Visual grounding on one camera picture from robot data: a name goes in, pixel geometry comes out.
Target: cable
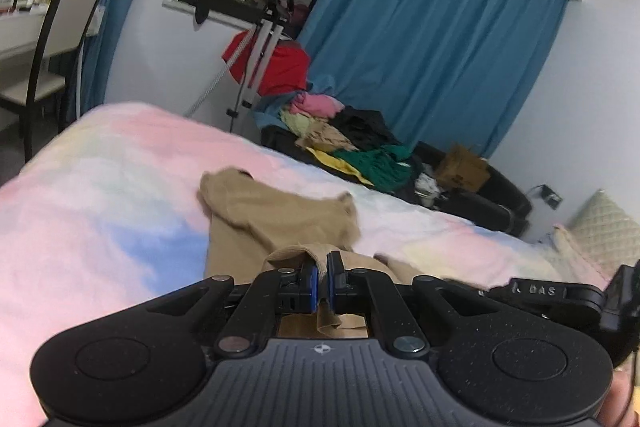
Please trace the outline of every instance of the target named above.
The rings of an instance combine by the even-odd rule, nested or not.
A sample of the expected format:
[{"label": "cable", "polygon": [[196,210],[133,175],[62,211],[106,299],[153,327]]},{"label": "cable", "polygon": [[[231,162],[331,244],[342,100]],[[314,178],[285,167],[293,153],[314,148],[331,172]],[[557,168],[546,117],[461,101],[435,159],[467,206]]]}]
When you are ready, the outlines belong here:
[{"label": "cable", "polygon": [[231,55],[228,62],[225,62],[224,67],[216,75],[216,77],[213,79],[211,84],[209,84],[209,87],[207,87],[207,90],[199,97],[199,99],[197,99],[196,103],[194,103],[190,107],[190,109],[184,114],[185,118],[191,118],[194,115],[194,113],[200,108],[200,106],[204,103],[204,101],[207,100],[207,98],[209,98],[209,95],[213,92],[213,90],[216,89],[216,86],[220,83],[220,80],[222,80],[227,73],[231,74],[231,68],[236,63],[236,60],[238,60],[238,58],[240,57],[244,49],[247,47],[247,45],[251,41],[257,28],[258,28],[258,25],[254,25],[247,32],[247,34],[244,36],[240,44],[238,44],[238,47],[234,51],[234,54]]},{"label": "cable", "polygon": [[80,120],[82,116],[82,62],[84,61],[84,39],[80,44],[80,51],[78,52],[78,73],[76,78],[76,120]]},{"label": "cable", "polygon": [[631,386],[629,386],[629,396],[626,399],[625,408],[620,413],[620,418],[618,421],[613,424],[613,427],[619,427],[622,423],[622,420],[625,419],[626,413],[629,411],[629,407],[631,407],[631,402],[634,399],[634,390],[636,386],[636,365],[638,364],[638,350],[636,349],[631,358]]}]

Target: metal screw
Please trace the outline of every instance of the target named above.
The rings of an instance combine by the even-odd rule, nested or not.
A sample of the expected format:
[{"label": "metal screw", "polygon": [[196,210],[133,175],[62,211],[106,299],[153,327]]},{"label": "metal screw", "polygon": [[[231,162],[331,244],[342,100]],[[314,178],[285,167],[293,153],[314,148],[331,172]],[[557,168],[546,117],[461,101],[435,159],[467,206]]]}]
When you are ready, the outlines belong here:
[{"label": "metal screw", "polygon": [[241,353],[249,346],[251,346],[251,342],[244,337],[225,337],[218,343],[218,347],[226,353]]},{"label": "metal screw", "polygon": [[406,336],[396,338],[396,340],[394,340],[394,347],[403,353],[417,353],[424,349],[426,345],[424,341],[417,337]]}]

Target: window sill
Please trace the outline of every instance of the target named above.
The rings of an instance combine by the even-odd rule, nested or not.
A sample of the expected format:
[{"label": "window sill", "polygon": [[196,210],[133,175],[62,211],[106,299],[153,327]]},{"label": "window sill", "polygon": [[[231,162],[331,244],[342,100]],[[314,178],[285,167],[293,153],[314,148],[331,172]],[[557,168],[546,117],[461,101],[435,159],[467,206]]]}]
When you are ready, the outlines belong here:
[{"label": "window sill", "polygon": [[[174,0],[163,0],[162,6],[168,8],[169,10],[176,10],[178,12],[188,13],[193,15],[196,9],[182,1],[174,1]],[[247,21],[243,21],[241,19],[236,19],[235,17],[230,17],[229,15],[225,15],[223,13],[218,13],[214,11],[209,11],[209,15],[207,16],[208,20],[219,22],[225,26],[231,26],[232,28],[237,28],[239,30],[248,30],[252,28],[252,24]]]}]

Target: bed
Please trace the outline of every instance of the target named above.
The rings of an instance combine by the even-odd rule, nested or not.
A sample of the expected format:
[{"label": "bed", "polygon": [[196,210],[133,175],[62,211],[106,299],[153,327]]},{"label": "bed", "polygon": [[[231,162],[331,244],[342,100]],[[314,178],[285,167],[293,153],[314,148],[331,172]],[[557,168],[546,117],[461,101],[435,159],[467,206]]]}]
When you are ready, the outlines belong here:
[{"label": "bed", "polygon": [[45,420],[28,368],[51,335],[196,282],[209,218],[204,171],[236,166],[311,198],[354,196],[358,253],[385,253],[438,277],[482,286],[510,277],[604,278],[562,230],[528,245],[463,219],[351,184],[238,136],[158,108],[98,108],[0,189],[0,410],[7,427]]}]

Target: tripod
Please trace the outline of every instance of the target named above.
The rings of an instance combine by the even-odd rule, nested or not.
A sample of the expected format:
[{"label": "tripod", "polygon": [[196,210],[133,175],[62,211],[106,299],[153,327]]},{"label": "tripod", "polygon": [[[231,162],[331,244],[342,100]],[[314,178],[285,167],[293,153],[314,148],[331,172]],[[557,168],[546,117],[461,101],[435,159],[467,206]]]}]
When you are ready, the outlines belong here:
[{"label": "tripod", "polygon": [[267,0],[260,22],[256,23],[248,31],[247,35],[244,36],[224,68],[218,73],[197,102],[185,113],[185,117],[190,118],[193,116],[202,103],[204,103],[213,90],[215,90],[220,81],[225,76],[231,76],[230,68],[233,67],[246,47],[251,44],[251,54],[239,85],[236,101],[233,107],[229,107],[226,110],[226,115],[231,119],[229,132],[233,133],[235,127],[239,129],[243,128],[247,115],[249,115],[252,108],[260,99],[258,89],[269,66],[273,52],[282,37],[284,25],[288,23],[291,18],[293,7],[294,0],[287,0],[286,7],[282,5],[281,0]]}]

